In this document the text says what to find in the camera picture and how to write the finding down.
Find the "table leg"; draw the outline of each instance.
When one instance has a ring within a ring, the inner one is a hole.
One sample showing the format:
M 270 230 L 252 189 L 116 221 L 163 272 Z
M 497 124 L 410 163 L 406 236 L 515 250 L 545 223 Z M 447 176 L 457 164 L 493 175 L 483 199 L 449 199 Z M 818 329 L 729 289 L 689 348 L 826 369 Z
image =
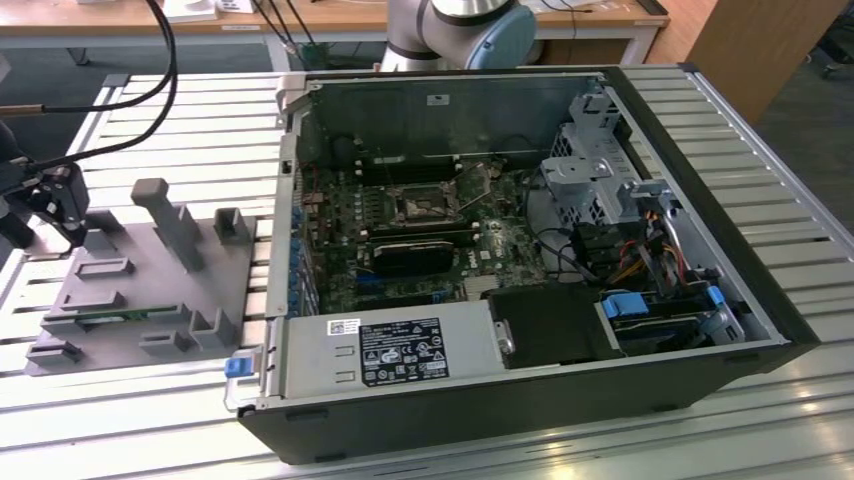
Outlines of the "table leg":
M 653 48 L 653 41 L 658 33 L 658 26 L 635 27 L 634 36 L 629 40 L 629 46 L 619 61 L 623 65 L 639 65 L 646 61 L 646 56 Z
M 86 54 L 86 48 L 67 48 L 66 51 L 75 61 L 75 65 L 86 65 L 90 63 L 90 57 Z
M 282 40 L 272 33 L 264 35 L 264 45 L 267 45 L 267 52 L 270 54 L 270 63 L 272 64 L 274 72 L 290 72 L 291 71 L 291 59 L 288 58 L 288 51 L 282 44 Z

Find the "black cord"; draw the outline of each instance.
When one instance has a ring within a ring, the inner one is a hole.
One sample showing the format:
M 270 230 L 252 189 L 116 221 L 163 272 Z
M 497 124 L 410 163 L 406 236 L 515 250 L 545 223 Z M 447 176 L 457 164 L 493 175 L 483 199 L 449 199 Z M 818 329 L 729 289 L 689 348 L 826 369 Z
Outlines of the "black cord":
M 558 253 L 561 255 L 563 255 L 563 250 L 566 250 L 567 248 L 570 248 L 573 246 L 571 243 L 567 243 L 565 246 L 561 247 L 561 250 L 558 250 Z M 573 272 L 565 272 L 563 271 L 563 259 L 561 258 L 561 255 L 558 255 L 558 275 L 563 274 L 563 273 L 573 273 Z
M 118 143 L 115 145 L 110 145 L 107 147 L 96 148 L 94 150 L 88 150 L 86 152 L 78 152 L 66 157 L 55 158 L 54 160 L 48 160 L 47 162 L 36 163 L 31 170 L 31 173 L 38 171 L 44 171 L 51 168 L 60 167 L 63 165 L 68 165 L 74 162 L 78 162 L 86 158 L 95 157 L 96 155 L 103 155 L 104 153 L 118 152 L 119 150 L 124 150 L 126 148 L 134 147 L 143 143 L 148 138 L 154 135 L 158 128 L 163 124 L 166 117 L 170 114 L 170 110 L 172 109 L 172 105 L 175 103 L 175 95 L 178 94 L 178 52 L 175 48 L 175 33 L 172 32 L 172 27 L 170 26 L 170 20 L 166 18 L 163 10 L 160 9 L 160 5 L 155 0 L 146 0 L 148 4 L 148 8 L 151 9 L 151 13 L 158 19 L 158 25 L 160 26 L 160 31 L 163 33 L 163 37 L 166 40 L 166 45 L 170 50 L 170 71 L 167 72 L 167 76 L 170 78 L 170 93 L 166 98 L 166 103 L 163 104 L 163 109 L 160 110 L 160 114 L 155 118 L 154 122 L 148 129 L 134 139 Z
M 270 29 L 272 30 L 272 33 L 275 33 L 276 37 L 279 37 L 279 41 L 282 42 L 282 45 L 284 45 L 286 47 L 287 46 L 292 46 L 294 55 L 299 59 L 299 62 L 303 64 L 303 68 L 307 71 L 310 71 L 311 68 L 310 68 L 308 64 L 306 63 L 306 59 L 303 58 L 303 55 L 302 55 L 302 53 L 299 51 L 299 45 L 294 41 L 294 36 L 291 35 L 291 30 L 288 29 L 288 26 L 284 23 L 284 19 L 282 18 L 282 13 L 279 12 L 279 7 L 276 7 L 276 4 L 274 3 L 274 0 L 270 0 L 270 5 L 272 6 L 274 13 L 276 14 L 276 18 L 279 19 L 279 23 L 282 24 L 282 29 L 284 31 L 284 35 L 282 35 L 282 32 L 276 28 L 276 25 L 272 23 L 272 20 L 270 19 L 270 16 L 267 16 L 267 12 L 264 12 L 264 8 L 262 7 L 262 5 L 259 3 L 259 0 L 252 0 L 252 3 L 255 4 L 255 9 L 258 10 L 258 12 L 262 14 L 262 17 L 264 18 L 264 21 L 267 22 L 267 25 L 270 26 Z
M 148 3 L 148 8 L 154 8 L 152 4 L 156 5 L 155 0 L 146 0 L 146 3 Z M 159 25 L 159 26 L 160 26 L 160 32 L 163 33 L 163 35 L 166 37 L 166 33 L 163 32 L 163 25 Z M 75 107 L 52 107 L 50 105 L 44 105 L 42 107 L 42 112 L 43 113 L 110 112 L 112 110 L 119 110 L 122 108 L 135 107 L 136 105 L 143 103 L 146 100 L 152 98 L 155 95 L 158 95 L 163 91 L 163 89 L 166 88 L 167 84 L 170 83 L 172 72 L 174 71 L 176 72 L 176 70 L 178 69 L 176 69 L 175 59 L 174 59 L 172 55 L 170 55 L 170 62 L 167 64 L 166 73 L 163 74 L 163 78 L 160 79 L 160 82 L 158 83 L 158 85 L 155 85 L 155 87 L 147 93 L 144 93 L 143 95 L 140 95 L 135 99 L 127 100 L 124 102 L 114 103 L 114 104 L 110 104 L 110 105 L 84 105 L 84 106 L 75 106 Z
M 284 31 L 284 36 L 288 37 L 288 41 L 294 45 L 296 45 L 296 42 L 294 41 L 294 36 L 291 35 L 291 29 L 288 28 L 288 24 L 284 23 L 284 18 L 282 17 L 282 12 L 279 11 L 279 7 L 276 6 L 276 2 L 274 0 L 267 0 L 267 3 L 270 3 L 270 7 L 272 8 L 272 13 L 276 15 L 276 18 L 279 19 L 279 25 L 282 25 L 282 30 Z
M 531 234 L 534 235 L 534 238 L 539 242 L 541 246 L 546 249 L 546 251 L 557 255 L 559 259 L 563 259 L 563 261 L 566 261 L 573 266 L 573 268 L 578 271 L 578 273 L 582 274 L 582 276 L 585 277 L 585 280 L 587 280 L 590 283 L 594 283 L 594 284 L 602 284 L 603 283 L 602 279 L 597 277 L 590 270 L 587 270 L 587 267 L 585 267 L 573 257 L 567 257 L 566 255 L 563 255 L 563 253 L 555 250 L 555 248 L 551 245 L 543 242 L 541 238 L 541 235 L 543 233 L 549 231 L 562 231 L 563 229 L 553 227 L 553 228 L 546 228 L 539 232 L 534 232 L 534 229 L 531 228 L 531 219 L 529 218 L 529 200 L 531 198 L 531 189 L 534 188 L 534 179 L 541 174 L 542 174 L 542 171 L 539 167 L 534 168 L 534 172 L 529 177 L 529 184 L 525 189 L 525 197 L 522 199 L 522 217 L 525 218 L 525 225 L 529 231 L 531 232 Z
M 286 0 L 288 2 L 288 7 L 291 7 L 291 11 L 294 12 L 294 16 L 296 17 L 296 21 L 299 22 L 299 26 L 303 28 L 303 32 L 306 32 L 306 36 L 308 37 L 308 43 L 311 43 L 312 46 L 318 46 L 318 44 L 315 43 L 315 37 L 311 36 L 311 31 L 308 30 L 308 27 L 306 26 L 306 22 L 303 22 L 303 16 L 299 14 L 299 11 L 296 10 L 296 7 L 294 6 L 294 2 L 291 0 Z
M 593 13 L 593 10 L 590 9 L 579 10 L 573 5 L 566 3 L 566 0 L 559 0 L 561 3 L 566 6 L 566 8 L 553 7 L 551 5 L 549 5 L 549 2 L 546 2 L 546 0 L 539 0 L 539 1 L 543 3 L 543 5 L 546 5 L 549 9 L 554 10 L 555 12 L 570 12 L 570 16 L 573 18 L 573 40 L 570 41 L 570 52 L 566 58 L 566 63 L 567 65 L 570 65 L 573 63 L 573 48 L 575 46 L 575 39 L 578 38 L 578 24 L 575 23 L 575 14 Z

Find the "desk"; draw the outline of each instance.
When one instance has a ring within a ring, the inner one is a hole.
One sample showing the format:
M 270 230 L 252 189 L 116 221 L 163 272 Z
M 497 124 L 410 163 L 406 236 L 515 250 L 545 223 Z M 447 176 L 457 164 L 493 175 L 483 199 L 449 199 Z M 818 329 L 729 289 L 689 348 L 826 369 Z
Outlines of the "desk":
M 643 63 L 666 16 L 646 13 L 635 0 L 611 0 L 618 8 L 577 13 L 578 39 L 627 39 L 622 63 Z M 283 0 L 276 0 L 295 40 L 306 42 Z M 318 42 L 386 41 L 386 2 L 371 0 L 294 0 Z M 573 16 L 537 16 L 538 38 L 573 38 Z M 215 21 L 174 25 L 180 45 L 264 44 L 274 71 L 287 71 L 287 54 L 259 14 L 220 13 Z M 0 0 L 0 49 L 128 47 L 162 45 L 163 39 L 143 0 L 79 5 L 75 0 Z
M 0 270 L 0 471 L 32 478 L 182 480 L 769 480 L 785 472 L 845 478 L 854 449 L 854 238 L 702 75 L 653 66 L 625 72 L 825 342 L 821 347 L 687 409 L 290 467 L 223 407 L 223 359 L 23 375 L 24 354 L 70 261 L 26 261 L 19 254 Z M 126 87 L 104 88 L 95 103 L 135 97 L 159 78 L 132 77 Z M 175 107 L 154 137 L 80 162 L 91 208 L 110 208 L 122 222 L 147 221 L 130 193 L 135 180 L 152 176 L 171 183 L 170 199 L 188 205 L 194 218 L 211 218 L 222 206 L 259 217 L 246 347 L 262 342 L 266 323 L 282 136 L 276 84 L 274 73 L 183 75 Z M 90 114 L 70 153 L 138 135 L 163 99 Z M 647 168 L 661 176 L 653 162 Z

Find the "white label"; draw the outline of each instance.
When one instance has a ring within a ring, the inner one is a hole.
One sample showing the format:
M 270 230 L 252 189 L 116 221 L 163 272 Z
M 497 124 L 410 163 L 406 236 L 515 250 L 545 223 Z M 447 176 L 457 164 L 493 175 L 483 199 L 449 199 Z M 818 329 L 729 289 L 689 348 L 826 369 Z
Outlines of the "white label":
M 359 333 L 360 318 L 347 318 L 344 320 L 330 320 L 326 322 L 327 335 L 351 335 Z
M 425 364 L 425 370 L 439 370 L 441 368 L 445 368 L 447 364 L 445 363 L 445 361 L 441 362 L 427 362 Z
M 260 25 L 223 25 L 223 30 L 226 31 L 235 31 L 235 30 L 260 30 L 262 26 Z
M 451 96 L 450 95 L 427 95 L 427 106 L 429 107 L 443 107 L 451 104 Z

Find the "power supply label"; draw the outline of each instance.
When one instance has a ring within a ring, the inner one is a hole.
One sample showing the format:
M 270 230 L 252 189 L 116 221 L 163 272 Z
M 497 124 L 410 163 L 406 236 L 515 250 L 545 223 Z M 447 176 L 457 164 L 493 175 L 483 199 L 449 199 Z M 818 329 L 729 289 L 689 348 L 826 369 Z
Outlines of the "power supply label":
M 362 325 L 362 383 L 369 387 L 445 378 L 449 358 L 438 318 Z

